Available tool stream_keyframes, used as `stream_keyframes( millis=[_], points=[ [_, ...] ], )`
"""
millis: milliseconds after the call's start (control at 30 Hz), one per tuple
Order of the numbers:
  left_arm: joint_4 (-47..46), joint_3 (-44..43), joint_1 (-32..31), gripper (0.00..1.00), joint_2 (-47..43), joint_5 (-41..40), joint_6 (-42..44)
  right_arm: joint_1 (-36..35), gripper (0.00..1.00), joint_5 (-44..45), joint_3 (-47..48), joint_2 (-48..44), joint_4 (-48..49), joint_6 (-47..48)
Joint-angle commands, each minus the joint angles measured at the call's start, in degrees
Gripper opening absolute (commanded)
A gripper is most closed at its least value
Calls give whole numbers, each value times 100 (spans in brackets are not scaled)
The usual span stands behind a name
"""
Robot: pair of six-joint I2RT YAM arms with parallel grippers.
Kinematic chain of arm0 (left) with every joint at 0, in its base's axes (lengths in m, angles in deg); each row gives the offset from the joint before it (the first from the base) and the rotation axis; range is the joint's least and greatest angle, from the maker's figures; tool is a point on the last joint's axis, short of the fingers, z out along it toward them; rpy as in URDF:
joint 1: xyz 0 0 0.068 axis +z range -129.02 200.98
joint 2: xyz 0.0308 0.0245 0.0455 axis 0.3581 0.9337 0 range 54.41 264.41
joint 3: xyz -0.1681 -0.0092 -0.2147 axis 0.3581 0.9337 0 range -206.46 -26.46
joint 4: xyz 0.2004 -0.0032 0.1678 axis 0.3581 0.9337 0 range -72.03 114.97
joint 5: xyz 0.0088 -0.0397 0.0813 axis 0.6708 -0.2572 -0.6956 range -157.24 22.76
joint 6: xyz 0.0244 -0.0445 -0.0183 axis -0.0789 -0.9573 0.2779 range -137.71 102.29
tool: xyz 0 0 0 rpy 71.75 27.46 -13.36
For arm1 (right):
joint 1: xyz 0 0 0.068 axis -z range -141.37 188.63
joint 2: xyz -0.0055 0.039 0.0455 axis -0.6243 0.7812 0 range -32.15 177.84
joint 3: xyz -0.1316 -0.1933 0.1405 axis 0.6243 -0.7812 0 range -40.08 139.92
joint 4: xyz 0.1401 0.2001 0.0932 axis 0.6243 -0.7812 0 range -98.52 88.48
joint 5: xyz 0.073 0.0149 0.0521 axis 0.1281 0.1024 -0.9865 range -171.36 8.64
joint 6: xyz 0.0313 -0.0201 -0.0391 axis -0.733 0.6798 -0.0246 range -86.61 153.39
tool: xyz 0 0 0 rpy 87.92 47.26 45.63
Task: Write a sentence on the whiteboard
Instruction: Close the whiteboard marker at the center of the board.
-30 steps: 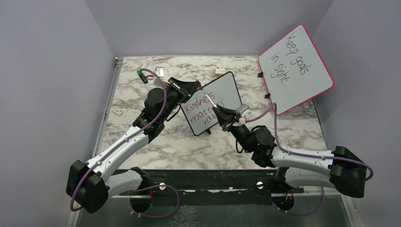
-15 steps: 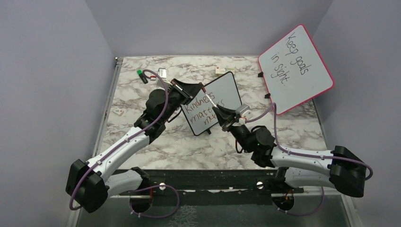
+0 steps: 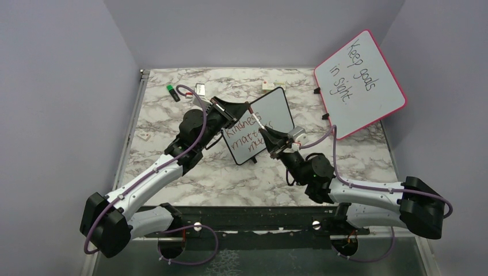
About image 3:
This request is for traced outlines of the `white marker pen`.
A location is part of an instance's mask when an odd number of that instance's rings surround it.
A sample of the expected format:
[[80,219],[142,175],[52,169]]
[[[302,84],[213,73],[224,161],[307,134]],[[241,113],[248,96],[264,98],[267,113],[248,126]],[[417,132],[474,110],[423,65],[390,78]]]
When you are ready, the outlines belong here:
[[264,125],[261,123],[260,119],[257,117],[255,113],[251,114],[251,116],[254,118],[254,120],[256,121],[260,129],[266,130]]

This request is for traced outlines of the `black framed small whiteboard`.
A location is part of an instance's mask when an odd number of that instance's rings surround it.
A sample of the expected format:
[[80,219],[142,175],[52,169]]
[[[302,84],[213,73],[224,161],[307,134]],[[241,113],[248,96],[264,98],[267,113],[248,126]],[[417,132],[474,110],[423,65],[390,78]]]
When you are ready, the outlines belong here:
[[285,90],[278,87],[250,104],[253,114],[244,113],[232,127],[223,130],[223,138],[237,165],[242,165],[266,150],[259,132],[260,126],[279,132],[288,132],[295,127]]

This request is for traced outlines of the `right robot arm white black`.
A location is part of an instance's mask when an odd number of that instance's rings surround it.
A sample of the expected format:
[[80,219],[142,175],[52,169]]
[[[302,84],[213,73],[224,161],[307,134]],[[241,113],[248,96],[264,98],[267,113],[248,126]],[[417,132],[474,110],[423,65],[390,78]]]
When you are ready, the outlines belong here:
[[442,237],[443,221],[452,214],[452,205],[417,177],[403,182],[367,182],[339,175],[337,161],[324,154],[305,158],[300,139],[306,135],[301,127],[289,133],[261,127],[260,134],[272,159],[286,168],[290,186],[305,186],[305,194],[322,204],[340,204],[345,212],[332,218],[333,229],[346,234],[351,229],[369,226],[400,227],[427,239]]

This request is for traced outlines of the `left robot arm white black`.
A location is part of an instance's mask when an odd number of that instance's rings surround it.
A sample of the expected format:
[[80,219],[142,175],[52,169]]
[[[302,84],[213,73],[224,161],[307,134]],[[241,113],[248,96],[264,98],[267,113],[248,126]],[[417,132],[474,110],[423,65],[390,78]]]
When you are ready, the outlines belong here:
[[203,150],[222,129],[233,127],[250,104],[211,98],[203,109],[187,111],[179,134],[157,161],[126,185],[106,195],[92,194],[85,203],[80,232],[86,254],[101,252],[112,258],[136,238],[162,231],[176,235],[181,228],[178,212],[169,204],[147,211],[140,208],[157,192],[178,180],[203,158]]

